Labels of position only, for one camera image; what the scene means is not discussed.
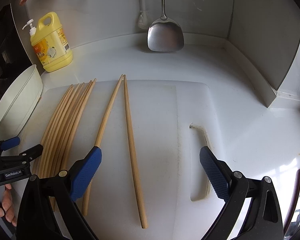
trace metal spatula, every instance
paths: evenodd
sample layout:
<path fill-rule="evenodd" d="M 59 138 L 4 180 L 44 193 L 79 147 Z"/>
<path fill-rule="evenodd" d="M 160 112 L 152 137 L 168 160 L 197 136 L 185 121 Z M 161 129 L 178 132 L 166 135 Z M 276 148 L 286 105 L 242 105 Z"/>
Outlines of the metal spatula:
<path fill-rule="evenodd" d="M 180 25 L 165 14 L 164 0 L 161 0 L 162 14 L 148 30 L 148 47 L 153 51 L 170 52 L 183 48 L 185 42 Z"/>

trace cutting board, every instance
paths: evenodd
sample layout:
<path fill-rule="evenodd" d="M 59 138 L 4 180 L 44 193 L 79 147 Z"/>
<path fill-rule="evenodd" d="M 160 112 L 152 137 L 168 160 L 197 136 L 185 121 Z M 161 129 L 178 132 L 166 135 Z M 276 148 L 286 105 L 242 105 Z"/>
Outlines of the cutting board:
<path fill-rule="evenodd" d="M 96 83 L 73 141 L 68 169 L 93 147 L 115 84 Z M 40 143 L 67 88 L 50 89 L 42 96 L 23 130 L 20 152 Z M 123 84 L 100 146 L 102 162 L 92 181 L 85 218 L 99 239 L 201 239 L 224 204 L 210 190 L 199 162 L 200 148 L 207 144 L 217 158 L 223 156 L 209 88 L 203 83 L 148 80 L 128 81 L 128 88 L 149 228 L 141 228 L 138 215 Z M 69 237 L 60 213 L 55 216 Z"/>

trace human hand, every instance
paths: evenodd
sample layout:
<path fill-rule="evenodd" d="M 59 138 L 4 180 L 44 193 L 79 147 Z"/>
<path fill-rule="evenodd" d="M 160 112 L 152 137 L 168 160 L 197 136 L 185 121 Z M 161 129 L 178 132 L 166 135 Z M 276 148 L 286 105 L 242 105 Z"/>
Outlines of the human hand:
<path fill-rule="evenodd" d="M 14 215 L 14 206 L 11 196 L 11 184 L 5 185 L 5 191 L 3 193 L 2 207 L 6 212 L 6 220 L 11 222 L 13 226 L 17 226 L 17 218 Z M 0 208 L 0 217 L 4 216 L 4 211 Z"/>

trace blue gripper pad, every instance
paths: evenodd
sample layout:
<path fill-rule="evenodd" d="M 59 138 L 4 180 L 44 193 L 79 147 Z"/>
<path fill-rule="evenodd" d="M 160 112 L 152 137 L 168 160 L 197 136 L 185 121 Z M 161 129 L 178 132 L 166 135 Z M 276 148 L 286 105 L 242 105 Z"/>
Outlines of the blue gripper pad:
<path fill-rule="evenodd" d="M 0 149 L 3 151 L 9 150 L 20 144 L 20 138 L 18 136 L 5 140 L 1 143 Z"/>
<path fill-rule="evenodd" d="M 69 170 L 71 177 L 70 197 L 74 202 L 83 197 L 101 163 L 101 158 L 101 149 L 94 146 L 83 160 L 78 160 L 72 165 Z"/>
<path fill-rule="evenodd" d="M 204 146 L 200 150 L 200 163 L 218 198 L 223 199 L 227 203 L 230 196 L 230 177 L 224 172 L 222 165 L 210 151 L 208 146 Z"/>

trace yellow detergent bottle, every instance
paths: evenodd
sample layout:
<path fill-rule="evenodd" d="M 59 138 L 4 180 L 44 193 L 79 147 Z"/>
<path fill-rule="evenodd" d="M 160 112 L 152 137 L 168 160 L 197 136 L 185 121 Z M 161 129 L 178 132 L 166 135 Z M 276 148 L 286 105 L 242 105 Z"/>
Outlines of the yellow detergent bottle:
<path fill-rule="evenodd" d="M 67 66 L 72 61 L 72 51 L 63 33 L 62 25 L 55 12 L 47 13 L 38 21 L 38 26 L 32 26 L 33 19 L 27 22 L 22 29 L 30 25 L 30 41 L 35 53 L 40 59 L 43 68 L 52 72 Z"/>

